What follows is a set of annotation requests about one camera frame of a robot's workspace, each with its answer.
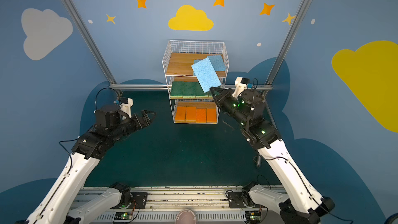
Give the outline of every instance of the metal frame pole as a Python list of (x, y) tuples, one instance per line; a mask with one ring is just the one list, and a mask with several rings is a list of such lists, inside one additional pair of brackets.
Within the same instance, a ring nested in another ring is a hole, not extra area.
[(289, 51), (293, 39), (296, 36), (296, 33), (300, 27), (302, 20), (304, 19), (305, 14), (307, 13), (308, 8), (310, 7), (311, 2), (312, 0), (301, 0), (300, 6), (298, 7), (296, 13), (296, 17), (294, 18), (293, 23), (290, 26), (289, 31), (287, 32), (286, 39), (283, 42), (281, 50), (275, 60), (274, 65), (272, 66), (271, 71), (269, 72), (266, 80), (267, 85), (272, 85), (272, 82), (276, 77), (276, 73), (278, 73), (278, 70), (282, 65), (283, 59), (286, 57), (286, 54)]
[[(109, 86), (119, 90), (167, 90), (167, 84), (111, 84)], [(235, 85), (225, 85), (225, 88), (235, 89)], [(271, 85), (258, 85), (258, 90), (268, 91), (272, 89)]]
[(76, 24), (77, 29), (82, 34), (84, 41), (87, 43), (87, 46), (90, 48), (94, 58), (97, 60), (99, 66), (102, 69), (102, 72), (105, 74), (106, 78), (108, 79), (109, 83), (117, 84), (115, 78), (113, 77), (111, 70), (109, 69), (108, 65), (106, 64), (104, 58), (102, 57), (101, 52), (99, 51), (94, 39), (90, 35), (86, 25), (83, 22), (82, 17), (80, 16), (79, 12), (77, 11), (76, 6), (74, 5), (72, 0), (61, 0), (64, 4), (65, 8), (70, 14), (70, 17)]

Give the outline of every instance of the yellow cloud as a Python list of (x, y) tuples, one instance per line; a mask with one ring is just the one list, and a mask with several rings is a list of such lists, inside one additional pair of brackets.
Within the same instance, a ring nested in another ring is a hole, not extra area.
[(207, 18), (204, 11), (190, 5), (180, 7), (176, 16), (169, 20), (172, 30), (210, 30), (213, 25), (213, 21)]
[(398, 132), (398, 45), (390, 41), (341, 50), (331, 61), (336, 74), (386, 129)]

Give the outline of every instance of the mounting plate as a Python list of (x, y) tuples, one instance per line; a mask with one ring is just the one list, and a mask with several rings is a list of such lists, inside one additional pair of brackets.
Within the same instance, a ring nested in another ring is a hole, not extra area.
[(247, 208), (243, 204), (242, 192), (229, 191), (226, 194), (228, 196), (229, 208)]
[(146, 192), (131, 192), (132, 199), (131, 202), (132, 204), (126, 208), (126, 209), (132, 209), (134, 207), (134, 201), (135, 201), (135, 208), (145, 208), (145, 205), (147, 205), (147, 197), (148, 193)]

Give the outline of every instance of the blue sponge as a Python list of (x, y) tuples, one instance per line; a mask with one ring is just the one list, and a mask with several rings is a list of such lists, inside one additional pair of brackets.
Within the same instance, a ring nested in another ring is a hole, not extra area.
[[(214, 68), (214, 71), (225, 71), (226, 67), (224, 61), (222, 60), (222, 56), (207, 56), (210, 59), (211, 65)], [(201, 60), (193, 60), (193, 63), (200, 62)]]
[(193, 65), (191, 65), (191, 67), (193, 72), (196, 74), (196, 77), (199, 81), (200, 86), (203, 89), (203, 92), (208, 92), (210, 90), (210, 87), (221, 86), (221, 82), (218, 79), (216, 71), (211, 65), (209, 58), (194, 63)]

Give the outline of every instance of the sponge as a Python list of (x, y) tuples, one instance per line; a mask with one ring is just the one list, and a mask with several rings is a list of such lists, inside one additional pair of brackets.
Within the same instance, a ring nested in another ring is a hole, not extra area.
[(196, 122), (196, 107), (187, 107), (186, 122)]
[(206, 122), (207, 123), (217, 123), (217, 109), (207, 108), (206, 109)]
[(203, 92), (203, 89), (200, 86), (199, 82), (196, 82), (195, 97), (196, 98), (207, 98), (208, 97), (208, 93)]
[(185, 122), (185, 113), (187, 111), (187, 107), (177, 107), (176, 118), (177, 122)]
[(206, 123), (206, 108), (196, 108), (196, 122)]
[(196, 82), (184, 82), (183, 84), (183, 98), (195, 98)]
[(200, 62), (191, 65), (191, 67), (196, 74), (203, 92), (208, 92), (210, 87), (221, 86), (221, 82), (218, 79), (216, 71), (214, 71), (209, 58), (203, 59)]
[[(210, 59), (211, 65), (213, 66), (215, 71), (225, 71), (226, 67), (224, 64), (224, 60), (222, 56), (207, 56)], [(193, 60), (193, 63), (200, 62), (201, 60)]]
[(171, 98), (182, 98), (184, 82), (173, 82), (172, 90), (170, 91)]

